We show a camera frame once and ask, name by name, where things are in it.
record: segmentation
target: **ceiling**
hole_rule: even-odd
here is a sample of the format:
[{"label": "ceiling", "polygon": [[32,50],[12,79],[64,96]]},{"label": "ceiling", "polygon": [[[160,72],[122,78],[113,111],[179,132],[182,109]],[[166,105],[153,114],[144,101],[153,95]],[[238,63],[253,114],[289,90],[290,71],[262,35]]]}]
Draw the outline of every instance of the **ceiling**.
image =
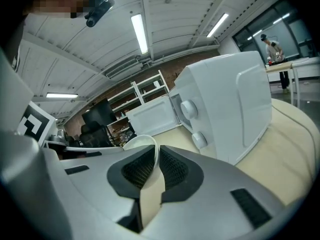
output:
[{"label": "ceiling", "polygon": [[[96,26],[84,18],[29,14],[20,44],[18,74],[34,92],[33,101],[63,124],[86,103],[119,80],[105,73],[128,58],[152,65],[160,58],[199,48],[217,48],[246,11],[263,0],[114,0]],[[227,13],[213,37],[207,34]],[[142,55],[131,16],[142,14],[149,52]],[[75,93],[52,101],[47,93]]]}]

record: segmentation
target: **brick wall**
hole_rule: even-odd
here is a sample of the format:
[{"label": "brick wall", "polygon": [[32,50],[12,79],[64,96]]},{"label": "brick wall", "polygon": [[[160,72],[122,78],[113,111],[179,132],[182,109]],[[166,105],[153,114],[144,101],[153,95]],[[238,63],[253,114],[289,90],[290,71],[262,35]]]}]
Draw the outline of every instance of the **brick wall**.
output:
[{"label": "brick wall", "polygon": [[[105,93],[101,94],[99,97],[97,97],[93,102],[97,103],[102,101],[103,99],[110,99],[112,96],[124,91],[125,89],[129,88],[131,86],[131,82],[135,81],[136,83],[139,83],[147,78],[150,78],[158,73],[158,70],[161,71],[164,80],[166,84],[168,85],[169,90],[171,90],[175,83],[174,81],[177,78],[177,75],[180,74],[180,72],[187,66],[192,63],[199,62],[201,60],[205,60],[211,57],[218,56],[219,53],[217,50],[210,50],[206,52],[199,52],[199,53],[193,53],[190,55],[186,55],[180,58],[176,58],[173,60],[170,60],[168,62],[162,63],[158,66],[152,67],[150,69],[147,69],[143,72],[141,72],[138,75],[133,76],[132,78],[126,80],[125,82],[120,83],[119,85],[107,90]],[[89,109],[89,106],[84,107],[81,109],[76,115],[74,115],[65,125],[65,130],[70,136],[81,134],[81,126],[85,124],[82,114],[86,112],[86,110]]]}]

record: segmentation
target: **microwave knob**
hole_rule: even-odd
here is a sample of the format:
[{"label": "microwave knob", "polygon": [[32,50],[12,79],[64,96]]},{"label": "microwave knob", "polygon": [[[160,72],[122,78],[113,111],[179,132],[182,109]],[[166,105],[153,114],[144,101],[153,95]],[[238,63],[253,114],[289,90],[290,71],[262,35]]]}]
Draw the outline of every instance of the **microwave knob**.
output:
[{"label": "microwave knob", "polygon": [[186,119],[190,120],[196,118],[198,110],[196,105],[191,100],[186,100],[180,104],[183,115]]},{"label": "microwave knob", "polygon": [[207,146],[206,138],[200,131],[192,134],[192,140],[198,150]]}]

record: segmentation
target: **person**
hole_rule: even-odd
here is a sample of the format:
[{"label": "person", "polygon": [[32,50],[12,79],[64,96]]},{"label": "person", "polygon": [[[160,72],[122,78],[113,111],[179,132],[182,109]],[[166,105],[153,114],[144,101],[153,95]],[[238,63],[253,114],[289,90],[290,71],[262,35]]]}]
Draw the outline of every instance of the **person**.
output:
[{"label": "person", "polygon": [[[261,41],[264,42],[265,45],[265,51],[268,57],[271,58],[271,61],[273,63],[283,63],[286,62],[287,59],[285,57],[284,50],[281,48],[279,42],[277,41],[270,41],[265,34],[262,34]],[[289,76],[288,72],[279,72],[280,74],[280,81],[281,81],[281,87],[284,94],[288,93],[288,86],[289,86]]]}]

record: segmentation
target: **white table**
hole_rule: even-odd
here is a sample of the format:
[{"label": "white table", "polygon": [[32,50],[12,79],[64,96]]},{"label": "white table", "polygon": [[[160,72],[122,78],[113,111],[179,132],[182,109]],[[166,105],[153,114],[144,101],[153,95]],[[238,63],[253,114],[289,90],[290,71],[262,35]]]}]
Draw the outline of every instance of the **white table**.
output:
[{"label": "white table", "polygon": [[292,85],[292,78],[294,77],[294,83],[295,83],[295,89],[296,89],[296,99],[297,104],[296,106],[300,108],[300,88],[299,88],[299,77],[298,77],[298,71],[296,68],[292,67],[293,62],[288,61],[281,64],[273,65],[270,67],[267,67],[266,73],[275,73],[275,72],[288,72],[289,77],[289,83],[290,83],[290,98],[291,98],[291,105],[294,105],[294,90]]}]

